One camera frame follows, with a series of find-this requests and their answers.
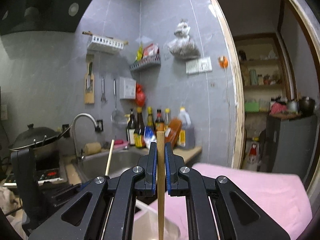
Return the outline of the dark grey cabinet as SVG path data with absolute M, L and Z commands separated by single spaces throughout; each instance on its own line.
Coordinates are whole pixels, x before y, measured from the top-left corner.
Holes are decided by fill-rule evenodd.
M 317 131 L 315 115 L 281 120 L 268 116 L 266 123 L 266 172 L 307 175 Z

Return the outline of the white salt packet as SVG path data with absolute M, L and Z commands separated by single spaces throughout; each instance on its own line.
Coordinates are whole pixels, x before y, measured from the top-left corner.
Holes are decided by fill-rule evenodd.
M 146 148 L 149 150 L 152 142 L 157 142 L 155 132 L 152 127 L 146 126 L 144 131 L 144 142 Z

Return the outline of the white plastic utensil holder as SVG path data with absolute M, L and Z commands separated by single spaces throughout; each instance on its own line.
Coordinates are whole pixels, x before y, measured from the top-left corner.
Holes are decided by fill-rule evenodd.
M 158 239 L 157 211 L 140 200 L 136 200 L 136 207 L 140 211 L 135 213 L 132 239 Z M 179 227 L 165 218 L 163 239 L 180 239 L 180 236 Z

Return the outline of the black pot on cabinet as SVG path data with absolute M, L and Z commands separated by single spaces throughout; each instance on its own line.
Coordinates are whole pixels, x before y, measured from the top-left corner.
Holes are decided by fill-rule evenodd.
M 303 116 L 312 116 L 315 110 L 315 100 L 305 96 L 299 99 L 299 110 Z

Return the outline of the wooden knife holder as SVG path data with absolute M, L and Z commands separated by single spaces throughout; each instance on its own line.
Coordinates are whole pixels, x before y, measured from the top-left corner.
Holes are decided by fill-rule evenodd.
M 85 75 L 84 103 L 91 105 L 95 103 L 94 96 L 94 74 L 93 74 L 93 54 L 86 55 L 87 73 Z

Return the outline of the dark wine bottle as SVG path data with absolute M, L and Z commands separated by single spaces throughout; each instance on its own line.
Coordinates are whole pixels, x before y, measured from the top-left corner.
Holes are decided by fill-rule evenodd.
M 126 128 L 126 132 L 127 132 L 127 139 L 129 142 L 129 145 L 134 146 L 135 145 L 135 130 L 136 130 L 136 120 L 135 120 L 135 115 L 133 112 L 133 109 L 130 109 L 131 113 L 129 116 L 129 122 L 127 123 L 127 128 Z

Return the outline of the wooden chopstick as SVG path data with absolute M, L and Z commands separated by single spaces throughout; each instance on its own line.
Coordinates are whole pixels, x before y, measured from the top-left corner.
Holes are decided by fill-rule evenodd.
M 114 148 L 114 142 L 115 142 L 115 140 L 112 139 L 110 150 L 109 150 L 109 154 L 108 154 L 108 160 L 107 160 L 107 164 L 106 164 L 106 169 L 105 169 L 105 176 L 109 175 L 110 166 L 111 166 L 111 160 L 112 160 L 112 153 L 113 153 L 113 148 Z
M 165 195 L 165 163 L 164 132 L 157 132 L 157 199 L 158 199 L 158 239 L 164 239 L 164 195 Z

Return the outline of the white box on wall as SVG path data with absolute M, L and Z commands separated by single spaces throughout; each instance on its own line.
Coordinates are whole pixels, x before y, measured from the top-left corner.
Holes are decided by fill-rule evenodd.
M 120 100 L 135 100 L 136 98 L 136 80 L 128 77 L 119 78 L 119 98 Z

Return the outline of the plastic bag of dried goods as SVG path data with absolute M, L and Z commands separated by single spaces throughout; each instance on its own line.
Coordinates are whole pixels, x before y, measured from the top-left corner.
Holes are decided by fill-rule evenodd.
M 174 31 L 175 38 L 167 44 L 168 50 L 174 57 L 184 60 L 200 57 L 199 48 L 189 35 L 189 32 L 190 26 L 188 21 L 181 19 Z

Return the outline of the curved chrome faucet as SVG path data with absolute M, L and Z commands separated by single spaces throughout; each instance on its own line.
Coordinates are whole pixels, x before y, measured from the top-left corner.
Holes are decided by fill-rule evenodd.
M 90 128 L 88 124 L 78 126 L 77 122 L 80 118 L 87 118 L 88 120 L 90 120 L 94 128 Z M 96 133 L 100 132 L 99 129 L 100 127 L 99 127 L 98 121 L 93 115 L 89 113 L 79 113 L 78 115 L 75 116 L 71 124 L 71 133 L 73 138 L 76 163 L 81 161 L 84 157 L 79 146 L 81 141 L 84 139 L 84 136 L 88 135 L 88 132 L 91 132 L 91 133 L 93 133 L 93 131 L 95 131 Z

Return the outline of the black induction cooker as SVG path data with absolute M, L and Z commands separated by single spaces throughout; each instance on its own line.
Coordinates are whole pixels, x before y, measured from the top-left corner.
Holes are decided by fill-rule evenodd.
M 35 164 L 36 179 L 39 186 L 44 183 L 68 183 L 65 164 L 57 152 L 49 157 L 37 160 Z

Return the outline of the large oil jug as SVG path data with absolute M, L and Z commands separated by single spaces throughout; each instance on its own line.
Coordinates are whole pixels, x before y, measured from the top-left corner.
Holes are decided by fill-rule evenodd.
M 178 136 L 177 145 L 184 150 L 191 150 L 195 147 L 195 129 L 184 107 L 180 108 L 178 119 L 181 120 L 182 127 Z

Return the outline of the red cap sauce bottle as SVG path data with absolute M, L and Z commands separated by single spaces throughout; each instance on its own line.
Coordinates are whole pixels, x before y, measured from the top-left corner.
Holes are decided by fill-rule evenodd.
M 161 109 L 157 109 L 157 118 L 155 121 L 156 132 L 164 131 L 164 119 L 162 117 Z

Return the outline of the hanging metal peeler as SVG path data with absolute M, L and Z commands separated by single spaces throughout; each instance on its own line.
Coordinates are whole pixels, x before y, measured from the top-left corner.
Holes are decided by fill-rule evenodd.
M 100 101 L 102 103 L 107 103 L 106 97 L 105 97 L 105 79 L 101 79 L 101 98 Z

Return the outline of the yellow cap bottle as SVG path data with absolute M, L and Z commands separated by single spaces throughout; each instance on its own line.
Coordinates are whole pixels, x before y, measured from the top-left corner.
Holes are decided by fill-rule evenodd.
M 165 117 L 164 117 L 164 130 L 168 129 L 168 126 L 171 122 L 171 111 L 169 108 L 165 109 Z

